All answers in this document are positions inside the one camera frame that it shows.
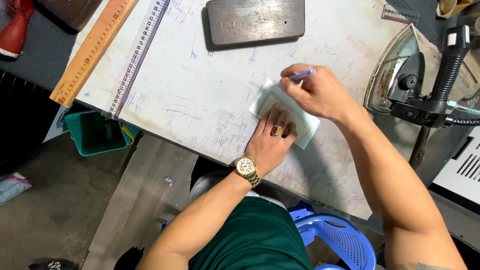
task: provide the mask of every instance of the green t-shirt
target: green t-shirt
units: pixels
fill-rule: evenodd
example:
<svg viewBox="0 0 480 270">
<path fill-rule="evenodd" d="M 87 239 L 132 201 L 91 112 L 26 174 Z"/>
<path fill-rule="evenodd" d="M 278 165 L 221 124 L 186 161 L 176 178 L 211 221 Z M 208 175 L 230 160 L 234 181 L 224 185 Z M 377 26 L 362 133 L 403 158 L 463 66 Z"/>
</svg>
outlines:
<svg viewBox="0 0 480 270">
<path fill-rule="evenodd" d="M 292 217 L 259 197 L 245 197 L 215 237 L 189 262 L 191 270 L 312 270 Z"/>
</svg>

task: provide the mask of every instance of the man's right hand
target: man's right hand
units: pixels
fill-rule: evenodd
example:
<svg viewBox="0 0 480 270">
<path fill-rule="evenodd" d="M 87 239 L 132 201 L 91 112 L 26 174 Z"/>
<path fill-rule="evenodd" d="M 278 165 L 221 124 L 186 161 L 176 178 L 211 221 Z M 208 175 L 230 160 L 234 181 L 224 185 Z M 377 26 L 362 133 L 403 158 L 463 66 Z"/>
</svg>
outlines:
<svg viewBox="0 0 480 270">
<path fill-rule="evenodd" d="M 307 69 L 315 69 L 315 74 L 307 76 L 300 87 L 289 77 Z M 366 110 L 352 99 L 347 88 L 325 66 L 293 64 L 280 74 L 282 91 L 293 98 L 307 113 L 327 118 L 337 124 L 346 124 L 356 115 L 366 114 Z"/>
</svg>

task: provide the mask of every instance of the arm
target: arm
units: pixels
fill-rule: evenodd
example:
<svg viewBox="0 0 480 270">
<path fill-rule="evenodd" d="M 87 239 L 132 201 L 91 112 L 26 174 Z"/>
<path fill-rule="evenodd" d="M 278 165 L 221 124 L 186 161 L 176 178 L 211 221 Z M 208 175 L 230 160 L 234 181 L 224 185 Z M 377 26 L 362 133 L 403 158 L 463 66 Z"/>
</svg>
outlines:
<svg viewBox="0 0 480 270">
<path fill-rule="evenodd" d="M 265 114 L 245 150 L 255 161 L 260 178 L 282 162 L 297 137 L 294 123 L 289 123 L 285 138 L 270 135 L 278 113 L 273 107 Z M 283 111 L 278 118 L 285 128 L 288 114 Z M 246 179 L 232 172 L 168 224 L 137 269 L 187 269 L 188 261 L 212 240 L 251 188 Z"/>
<path fill-rule="evenodd" d="M 295 64 L 281 75 L 309 67 Z M 282 90 L 306 112 L 332 120 L 347 139 L 367 201 L 384 221 L 387 267 L 466 269 L 438 208 L 408 162 L 335 75 L 326 67 L 315 68 L 302 88 L 283 78 Z"/>
</svg>

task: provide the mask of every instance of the green bin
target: green bin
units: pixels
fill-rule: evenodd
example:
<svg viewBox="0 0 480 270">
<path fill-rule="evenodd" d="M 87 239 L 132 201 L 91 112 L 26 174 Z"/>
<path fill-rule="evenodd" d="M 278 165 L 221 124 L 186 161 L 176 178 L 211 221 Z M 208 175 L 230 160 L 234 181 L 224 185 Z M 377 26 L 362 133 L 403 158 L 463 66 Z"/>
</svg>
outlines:
<svg viewBox="0 0 480 270">
<path fill-rule="evenodd" d="M 139 130 L 89 110 L 65 115 L 67 125 L 78 152 L 91 156 L 132 144 Z"/>
</svg>

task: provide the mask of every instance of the worktable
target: worktable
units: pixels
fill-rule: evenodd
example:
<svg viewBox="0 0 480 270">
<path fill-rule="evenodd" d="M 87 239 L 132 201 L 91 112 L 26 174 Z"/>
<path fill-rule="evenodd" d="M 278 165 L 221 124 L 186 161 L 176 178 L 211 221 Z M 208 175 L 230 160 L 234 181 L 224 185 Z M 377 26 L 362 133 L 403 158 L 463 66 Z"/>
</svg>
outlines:
<svg viewBox="0 0 480 270">
<path fill-rule="evenodd" d="M 248 108 L 267 79 L 278 81 L 280 71 L 297 62 L 325 65 L 362 104 L 380 55 L 405 27 L 380 19 L 385 4 L 381 0 L 306 0 L 306 31 L 298 40 L 210 51 L 204 36 L 205 2 L 170 1 L 120 118 L 225 164 L 243 154 L 257 126 L 258 118 Z M 138 2 L 78 101 L 105 109 L 148 3 Z M 106 1 L 79 33 L 70 59 L 105 5 Z M 424 91 L 429 92 L 440 55 L 421 33 L 418 38 L 427 65 Z M 265 179 L 306 200 L 366 220 L 372 211 L 348 144 L 331 121 L 321 121 L 306 149 L 293 146 Z M 419 127 L 389 116 L 374 115 L 374 121 L 408 159 Z"/>
</svg>

